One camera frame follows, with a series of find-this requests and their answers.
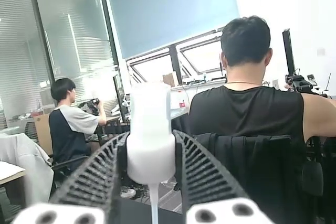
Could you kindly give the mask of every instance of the white jacket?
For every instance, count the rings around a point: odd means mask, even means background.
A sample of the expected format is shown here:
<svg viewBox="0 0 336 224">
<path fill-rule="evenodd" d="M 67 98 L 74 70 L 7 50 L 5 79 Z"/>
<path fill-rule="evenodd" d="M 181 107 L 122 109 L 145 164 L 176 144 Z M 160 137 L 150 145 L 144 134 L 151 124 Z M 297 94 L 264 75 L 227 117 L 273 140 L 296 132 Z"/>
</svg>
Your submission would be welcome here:
<svg viewBox="0 0 336 224">
<path fill-rule="evenodd" d="M 54 171 L 49 156 L 25 134 L 0 134 L 0 161 L 26 170 L 24 176 L 26 205 L 48 202 Z"/>
</svg>

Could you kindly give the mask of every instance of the computer monitor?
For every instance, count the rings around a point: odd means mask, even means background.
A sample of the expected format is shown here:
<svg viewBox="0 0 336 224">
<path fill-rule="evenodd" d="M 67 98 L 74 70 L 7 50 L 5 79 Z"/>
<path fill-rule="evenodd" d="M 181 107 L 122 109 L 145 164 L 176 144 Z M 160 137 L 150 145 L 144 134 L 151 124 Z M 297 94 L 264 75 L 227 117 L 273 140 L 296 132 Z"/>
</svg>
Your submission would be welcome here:
<svg viewBox="0 0 336 224">
<path fill-rule="evenodd" d="M 295 66 L 294 66 L 292 43 L 291 43 L 291 40 L 290 40 L 289 29 L 286 29 L 282 32 L 282 37 L 283 37 L 283 43 L 284 43 L 284 46 L 285 46 L 288 75 L 292 76 L 295 73 Z"/>
</svg>

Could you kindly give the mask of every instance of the man's ear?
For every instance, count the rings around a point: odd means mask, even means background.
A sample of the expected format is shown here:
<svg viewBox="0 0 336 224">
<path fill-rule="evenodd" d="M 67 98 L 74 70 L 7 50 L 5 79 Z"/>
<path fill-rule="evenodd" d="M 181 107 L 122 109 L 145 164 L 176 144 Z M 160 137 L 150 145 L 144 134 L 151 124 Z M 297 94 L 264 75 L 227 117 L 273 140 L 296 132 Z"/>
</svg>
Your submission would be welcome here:
<svg viewBox="0 0 336 224">
<path fill-rule="evenodd" d="M 224 52 L 222 52 L 221 54 L 220 54 L 220 60 L 221 60 L 221 62 L 222 62 L 222 65 L 223 65 L 223 68 L 226 70 L 227 69 L 227 60 L 226 60 L 226 57 L 225 57 L 225 54 L 224 54 Z"/>
<path fill-rule="evenodd" d="M 273 56 L 273 49 L 269 48 L 265 57 L 265 66 L 268 66 Z"/>
</svg>

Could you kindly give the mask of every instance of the short black hair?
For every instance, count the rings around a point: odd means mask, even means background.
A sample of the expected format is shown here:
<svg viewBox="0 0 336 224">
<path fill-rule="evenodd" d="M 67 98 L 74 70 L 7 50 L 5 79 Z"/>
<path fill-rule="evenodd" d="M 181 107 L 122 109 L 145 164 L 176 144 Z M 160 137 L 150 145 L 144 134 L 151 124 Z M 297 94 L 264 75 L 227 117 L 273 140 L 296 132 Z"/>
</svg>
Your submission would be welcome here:
<svg viewBox="0 0 336 224">
<path fill-rule="evenodd" d="M 262 18 L 236 18 L 224 27 L 220 41 L 229 66 L 260 63 L 269 49 L 271 34 Z"/>
<path fill-rule="evenodd" d="M 51 97 L 57 102 L 67 97 L 67 92 L 76 88 L 75 83 L 69 78 L 58 79 L 51 85 Z"/>
</svg>

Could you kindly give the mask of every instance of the young man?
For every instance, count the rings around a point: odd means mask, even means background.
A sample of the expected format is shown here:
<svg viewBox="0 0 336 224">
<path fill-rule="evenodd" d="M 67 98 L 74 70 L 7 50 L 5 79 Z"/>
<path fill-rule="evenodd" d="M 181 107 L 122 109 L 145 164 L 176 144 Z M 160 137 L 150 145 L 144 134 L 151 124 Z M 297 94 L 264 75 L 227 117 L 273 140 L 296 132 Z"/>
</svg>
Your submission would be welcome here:
<svg viewBox="0 0 336 224">
<path fill-rule="evenodd" d="M 270 31 L 263 19 L 232 20 L 223 29 L 221 43 L 228 82 L 194 97 L 190 108 L 192 134 L 289 134 L 303 153 L 310 137 L 336 136 L 333 100 L 261 85 L 272 58 Z"/>
<path fill-rule="evenodd" d="M 89 156 L 91 151 L 85 143 L 84 134 L 92 135 L 98 125 L 106 124 L 106 115 L 101 101 L 98 104 L 99 116 L 71 107 L 75 102 L 75 88 L 75 83 L 68 78 L 59 79 L 51 85 L 51 96 L 57 101 L 57 107 L 49 116 L 55 163 Z M 71 164 L 68 168 L 73 171 L 80 163 Z"/>
</svg>

